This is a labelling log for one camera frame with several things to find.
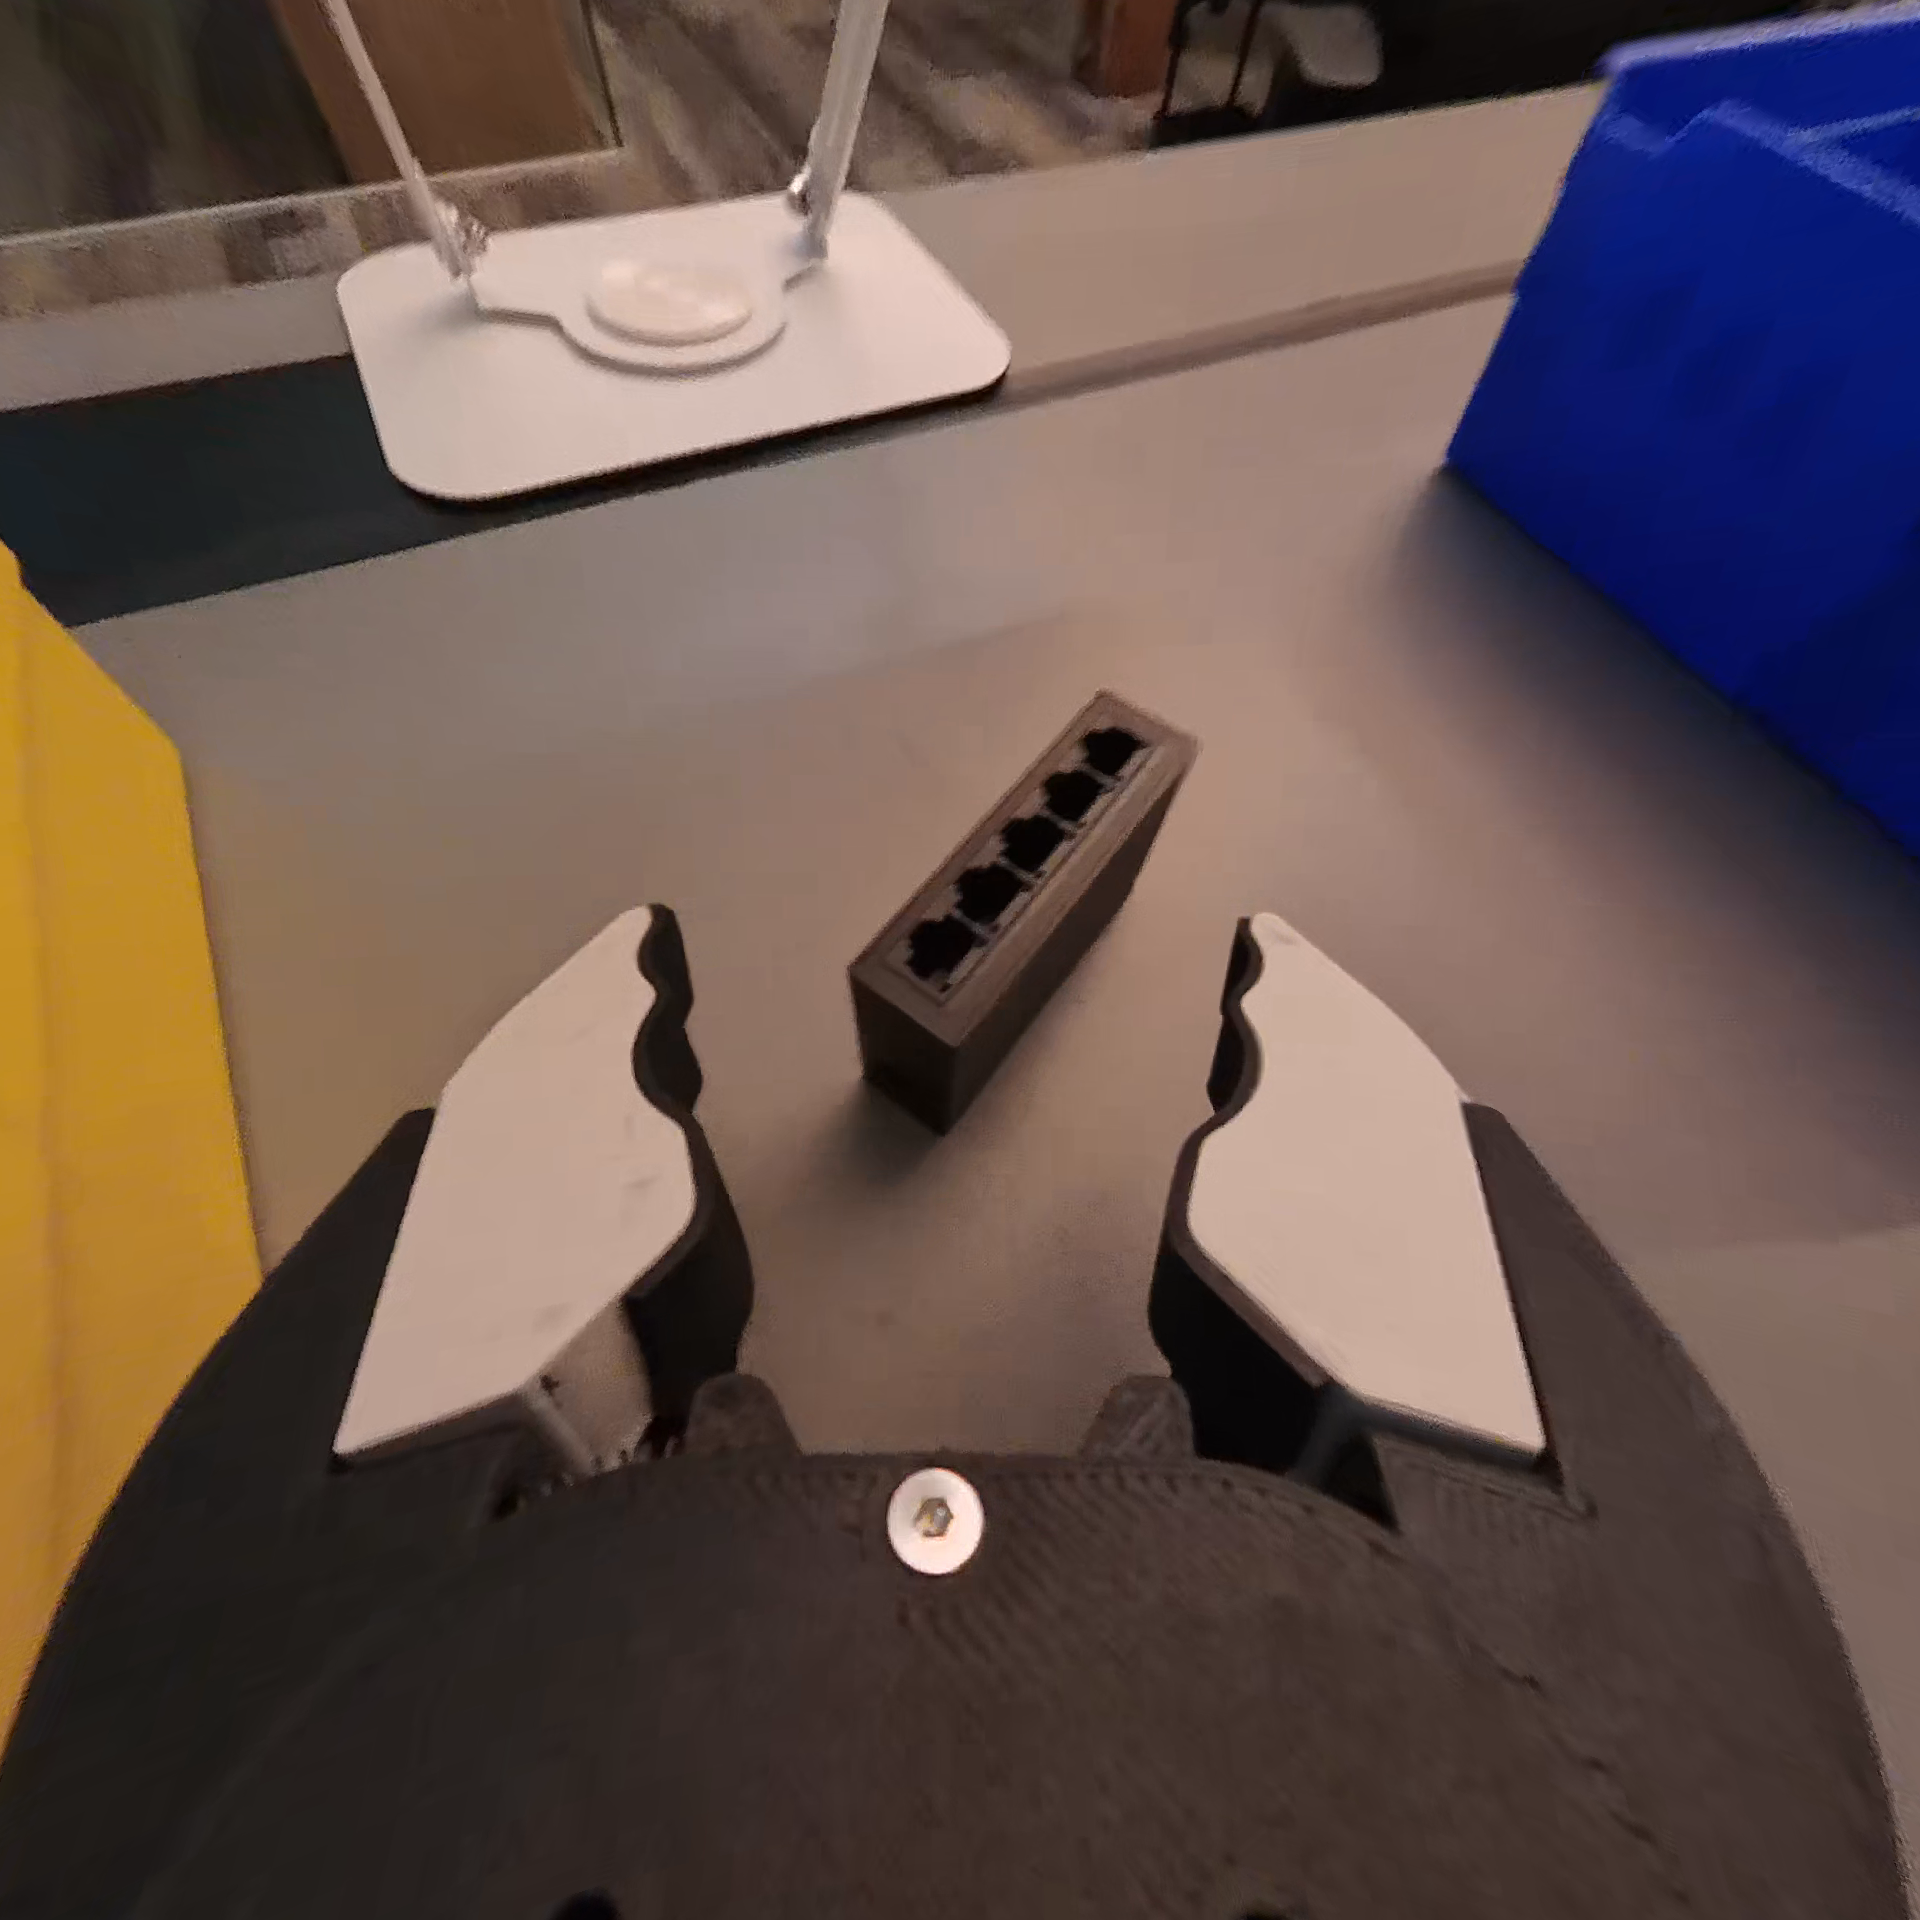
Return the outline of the black network switch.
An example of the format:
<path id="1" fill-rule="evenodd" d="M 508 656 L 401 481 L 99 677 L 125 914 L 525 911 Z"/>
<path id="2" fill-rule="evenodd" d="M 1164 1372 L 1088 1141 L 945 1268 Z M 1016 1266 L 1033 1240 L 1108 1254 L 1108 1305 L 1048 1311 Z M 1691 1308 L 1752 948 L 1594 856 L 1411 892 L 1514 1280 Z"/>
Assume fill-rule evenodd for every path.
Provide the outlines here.
<path id="1" fill-rule="evenodd" d="M 945 1136 L 1114 924 L 1198 741 L 1099 690 L 849 967 L 861 1081 Z"/>

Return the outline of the yellow plastic bin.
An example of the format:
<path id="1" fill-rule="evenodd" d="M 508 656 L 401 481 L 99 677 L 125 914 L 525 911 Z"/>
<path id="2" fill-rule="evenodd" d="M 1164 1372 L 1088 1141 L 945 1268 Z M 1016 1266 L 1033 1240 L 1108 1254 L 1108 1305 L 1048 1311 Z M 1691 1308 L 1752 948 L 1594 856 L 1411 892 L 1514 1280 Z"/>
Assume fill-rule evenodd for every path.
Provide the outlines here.
<path id="1" fill-rule="evenodd" d="M 260 1284 L 174 743 L 2 553 L 2 1730 Z"/>

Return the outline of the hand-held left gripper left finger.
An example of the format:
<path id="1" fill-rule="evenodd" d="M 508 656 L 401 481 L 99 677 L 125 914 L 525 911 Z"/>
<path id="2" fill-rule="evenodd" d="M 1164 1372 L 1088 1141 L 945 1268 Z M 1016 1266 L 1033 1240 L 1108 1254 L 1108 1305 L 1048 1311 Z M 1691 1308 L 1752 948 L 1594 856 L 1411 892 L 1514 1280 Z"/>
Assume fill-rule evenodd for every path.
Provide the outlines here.
<path id="1" fill-rule="evenodd" d="M 755 1305 L 690 1009 L 682 920 L 645 903 L 474 1045 L 429 1118 L 339 1460 L 512 1433 L 586 1478 L 682 1446 Z"/>

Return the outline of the black wheeled stand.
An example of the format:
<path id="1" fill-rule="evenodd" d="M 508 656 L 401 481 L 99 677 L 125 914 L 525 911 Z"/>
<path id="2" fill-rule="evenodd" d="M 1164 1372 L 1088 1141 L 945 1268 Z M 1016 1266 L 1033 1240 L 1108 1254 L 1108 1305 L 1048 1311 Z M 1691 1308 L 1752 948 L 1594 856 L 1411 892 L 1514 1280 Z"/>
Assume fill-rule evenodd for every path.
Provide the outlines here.
<path id="1" fill-rule="evenodd" d="M 1193 26 L 1222 16 L 1238 17 L 1227 86 L 1218 101 L 1177 108 Z M 1154 151 L 1273 130 L 1292 98 L 1365 92 L 1385 69 L 1382 32 L 1366 5 L 1177 1 L 1165 50 L 1164 86 L 1145 137 Z"/>

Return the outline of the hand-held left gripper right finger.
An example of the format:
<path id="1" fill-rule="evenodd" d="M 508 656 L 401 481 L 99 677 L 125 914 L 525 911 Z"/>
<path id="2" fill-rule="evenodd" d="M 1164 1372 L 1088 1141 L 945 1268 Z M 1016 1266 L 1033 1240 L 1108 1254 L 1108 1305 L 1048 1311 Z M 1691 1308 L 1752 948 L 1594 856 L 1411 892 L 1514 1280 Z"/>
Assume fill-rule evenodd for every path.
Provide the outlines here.
<path id="1" fill-rule="evenodd" d="M 1206 1102 L 1148 1290 L 1202 1456 L 1324 1490 L 1378 1436 L 1541 1469 L 1470 1102 L 1413 1026 L 1283 916 L 1246 916 Z"/>

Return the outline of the blue plastic bin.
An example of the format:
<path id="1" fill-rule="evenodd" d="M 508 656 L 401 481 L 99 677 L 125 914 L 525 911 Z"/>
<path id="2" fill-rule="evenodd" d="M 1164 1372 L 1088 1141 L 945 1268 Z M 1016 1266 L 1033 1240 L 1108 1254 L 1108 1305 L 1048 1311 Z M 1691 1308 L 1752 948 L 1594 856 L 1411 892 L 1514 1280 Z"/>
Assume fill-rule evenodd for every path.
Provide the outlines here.
<path id="1" fill-rule="evenodd" d="M 1915 5 L 1601 71 L 1448 464 L 1915 852 Z"/>

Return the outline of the white lamp base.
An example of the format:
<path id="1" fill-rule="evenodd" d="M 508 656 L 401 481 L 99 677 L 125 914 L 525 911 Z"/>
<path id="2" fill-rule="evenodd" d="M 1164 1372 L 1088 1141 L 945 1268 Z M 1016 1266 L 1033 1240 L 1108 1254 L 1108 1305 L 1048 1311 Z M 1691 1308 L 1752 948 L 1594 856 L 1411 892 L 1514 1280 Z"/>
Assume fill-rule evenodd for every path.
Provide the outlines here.
<path id="1" fill-rule="evenodd" d="M 888 10 L 836 8 L 782 197 L 493 234 L 428 180 L 353 10 L 325 5 L 421 228 L 337 287 L 390 474 L 484 505 L 1000 386 L 1006 330 L 893 212 L 849 192 Z"/>

